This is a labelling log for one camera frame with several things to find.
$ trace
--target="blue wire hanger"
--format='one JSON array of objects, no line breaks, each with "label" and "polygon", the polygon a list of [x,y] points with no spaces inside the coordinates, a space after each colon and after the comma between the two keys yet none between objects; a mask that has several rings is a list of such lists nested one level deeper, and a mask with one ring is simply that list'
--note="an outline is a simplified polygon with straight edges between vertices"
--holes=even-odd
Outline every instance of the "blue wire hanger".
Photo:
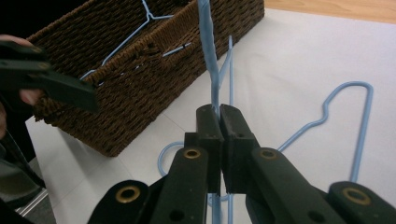
[{"label": "blue wire hanger", "polygon": [[[152,15],[152,13],[149,10],[149,6],[146,3],[146,0],[142,0],[143,3],[143,7],[146,10],[146,21],[141,24],[135,31],[133,31],[124,41],[122,41],[122,43],[120,43],[110,54],[108,54],[105,59],[103,60],[101,66],[105,65],[107,63],[108,60],[110,60],[111,57],[114,56],[114,54],[117,53],[117,51],[119,51],[132,37],[134,37],[140,30],[142,30],[147,24],[149,24],[149,22],[151,20],[164,20],[164,19],[169,19],[172,18],[173,15],[169,15],[169,16],[160,16],[160,17],[155,17],[154,15]],[[87,77],[89,74],[95,72],[96,69],[92,69],[89,72],[87,72],[86,74],[84,74],[84,76],[82,76],[80,79],[84,79],[85,77]]]},{"label": "blue wire hanger", "polygon": [[351,86],[361,86],[367,89],[367,95],[366,95],[366,101],[364,103],[364,111],[363,111],[363,116],[361,118],[361,128],[359,132],[359,138],[358,138],[358,143],[356,145],[355,149],[355,156],[353,159],[353,164],[352,164],[352,171],[349,177],[349,180],[352,182],[357,182],[358,181],[358,175],[359,175],[359,169],[361,166],[361,155],[363,152],[363,147],[364,147],[364,139],[366,137],[366,131],[367,131],[367,126],[369,122],[369,117],[370,117],[370,110],[371,110],[371,105],[373,101],[373,94],[374,94],[374,89],[373,86],[370,85],[367,82],[361,82],[361,81],[351,81],[344,83],[337,87],[324,101],[323,103],[323,117],[321,119],[318,119],[316,121],[310,122],[305,124],[303,128],[301,128],[297,133],[295,133],[291,138],[289,138],[278,150],[283,151],[285,150],[288,146],[290,146],[297,138],[299,138],[303,133],[308,131],[308,129],[316,127],[322,123],[324,123],[327,118],[329,117],[329,103],[332,101],[332,99],[340,92],[341,90],[351,87]]},{"label": "blue wire hanger", "polygon": [[206,69],[210,74],[211,79],[211,102],[212,107],[216,114],[219,116],[219,89],[221,87],[222,80],[224,79],[227,65],[231,64],[232,46],[229,46],[226,60],[223,66],[218,68],[218,60],[216,56],[215,37],[213,36],[213,21],[210,11],[209,0],[198,0],[199,10],[199,30],[202,42],[202,49],[205,56]]}]

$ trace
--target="wicker basket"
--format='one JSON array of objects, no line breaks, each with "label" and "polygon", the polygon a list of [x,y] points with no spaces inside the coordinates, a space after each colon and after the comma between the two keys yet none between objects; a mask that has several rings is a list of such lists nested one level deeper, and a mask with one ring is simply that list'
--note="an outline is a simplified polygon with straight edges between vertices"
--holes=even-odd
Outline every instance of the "wicker basket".
[{"label": "wicker basket", "polygon": [[[59,127],[103,155],[119,155],[161,112],[205,71],[196,0],[148,0],[151,21],[105,65],[103,59],[143,24],[141,1],[90,0],[28,39],[43,47],[54,69],[97,86],[100,113],[91,114],[43,97],[35,117]],[[212,0],[218,57],[264,15],[262,0]],[[171,49],[190,43],[178,53]]]}]

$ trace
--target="white table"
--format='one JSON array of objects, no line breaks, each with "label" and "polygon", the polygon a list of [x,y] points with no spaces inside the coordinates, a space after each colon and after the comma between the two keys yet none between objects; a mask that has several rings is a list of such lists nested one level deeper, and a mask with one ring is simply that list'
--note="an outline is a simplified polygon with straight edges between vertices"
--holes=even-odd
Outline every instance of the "white table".
[{"label": "white table", "polygon": [[[338,85],[372,84],[358,183],[396,206],[395,40],[394,24],[266,9],[265,18],[234,47],[234,105],[261,146],[277,148],[321,117],[322,102]],[[285,151],[313,186],[327,191],[331,183],[348,180],[365,94],[359,87],[342,91],[331,103],[329,120]],[[227,77],[220,99],[228,104]],[[86,223],[106,191],[122,180],[158,180],[160,151],[194,132],[196,108],[209,103],[210,78],[204,73],[112,159],[43,121],[28,120],[58,223]],[[244,200],[235,198],[234,223],[249,223]]]}]

